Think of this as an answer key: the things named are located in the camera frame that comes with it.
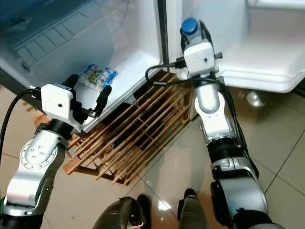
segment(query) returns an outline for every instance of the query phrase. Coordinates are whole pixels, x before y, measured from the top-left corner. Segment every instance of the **blue bottle cap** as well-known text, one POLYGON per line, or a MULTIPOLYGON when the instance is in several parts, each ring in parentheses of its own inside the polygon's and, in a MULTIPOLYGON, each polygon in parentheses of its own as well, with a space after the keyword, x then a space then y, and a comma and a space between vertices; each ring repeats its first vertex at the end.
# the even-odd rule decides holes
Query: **blue bottle cap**
POLYGON ((192 35, 198 29, 198 23, 195 18, 187 18, 182 23, 181 29, 185 35, 192 35))

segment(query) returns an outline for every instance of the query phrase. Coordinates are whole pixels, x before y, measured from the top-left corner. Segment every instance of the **white refrigerator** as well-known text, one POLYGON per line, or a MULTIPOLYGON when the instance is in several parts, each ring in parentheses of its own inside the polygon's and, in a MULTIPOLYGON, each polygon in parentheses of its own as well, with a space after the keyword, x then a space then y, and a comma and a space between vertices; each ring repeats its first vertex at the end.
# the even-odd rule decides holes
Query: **white refrigerator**
MULTIPOLYGON (((0 83, 17 93, 61 83, 88 65, 118 74, 90 131, 145 83, 145 70, 182 56, 184 19, 210 31, 228 86, 286 93, 305 77, 305 0, 1 0, 0 83)), ((81 83, 77 100, 99 93, 81 83)))

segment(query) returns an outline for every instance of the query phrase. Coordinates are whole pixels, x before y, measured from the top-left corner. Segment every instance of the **tiled floor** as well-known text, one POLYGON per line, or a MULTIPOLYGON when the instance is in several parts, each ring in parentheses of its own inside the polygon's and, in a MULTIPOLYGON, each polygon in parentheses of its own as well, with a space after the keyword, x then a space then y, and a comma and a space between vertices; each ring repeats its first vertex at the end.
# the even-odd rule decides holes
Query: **tiled floor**
MULTIPOLYGON (((264 93, 267 105, 249 108, 232 90, 237 115, 250 154, 260 171, 260 182, 269 202, 270 216, 286 229, 304 227, 305 213, 305 99, 295 94, 264 93)), ((0 122, 13 94, 0 88, 0 122)), ((145 193, 152 199, 153 228, 178 228, 177 205, 188 187, 198 191, 211 229, 223 228, 214 219, 210 159, 200 120, 190 122, 128 187, 108 181, 58 171, 45 214, 43 229, 92 228, 100 213, 125 195, 145 193)), ((18 166, 19 150, 33 136, 30 115, 19 103, 7 130, 1 163, 1 196, 18 166)))

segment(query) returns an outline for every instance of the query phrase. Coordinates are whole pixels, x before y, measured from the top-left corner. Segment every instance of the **snack package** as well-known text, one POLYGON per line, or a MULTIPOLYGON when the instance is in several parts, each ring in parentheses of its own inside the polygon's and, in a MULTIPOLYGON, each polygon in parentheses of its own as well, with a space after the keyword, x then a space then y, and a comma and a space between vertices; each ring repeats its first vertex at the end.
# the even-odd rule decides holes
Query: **snack package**
POLYGON ((90 64, 87 70, 80 75, 79 81, 97 92, 101 92, 117 74, 117 71, 110 68, 101 70, 97 65, 90 64))

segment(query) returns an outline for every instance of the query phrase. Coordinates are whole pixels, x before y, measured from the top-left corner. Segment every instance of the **black shoe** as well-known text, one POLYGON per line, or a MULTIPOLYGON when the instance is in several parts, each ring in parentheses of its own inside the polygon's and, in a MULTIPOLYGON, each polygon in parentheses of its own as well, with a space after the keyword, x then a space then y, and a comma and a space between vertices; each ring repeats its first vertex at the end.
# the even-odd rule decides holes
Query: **black shoe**
POLYGON ((188 188, 188 189, 184 192, 184 198, 181 199, 181 200, 179 200, 178 212, 177 212, 178 221, 180 221, 181 213, 182 213, 183 205, 184 205, 184 199, 185 199, 187 196, 197 196, 197 195, 196 195, 195 190, 192 189, 192 188, 188 188))
POLYGON ((142 195, 139 195, 137 201, 142 208, 142 213, 145 218, 144 225, 141 227, 141 229, 151 229, 152 228, 152 219, 151 219, 150 200, 144 194, 142 194, 142 195))

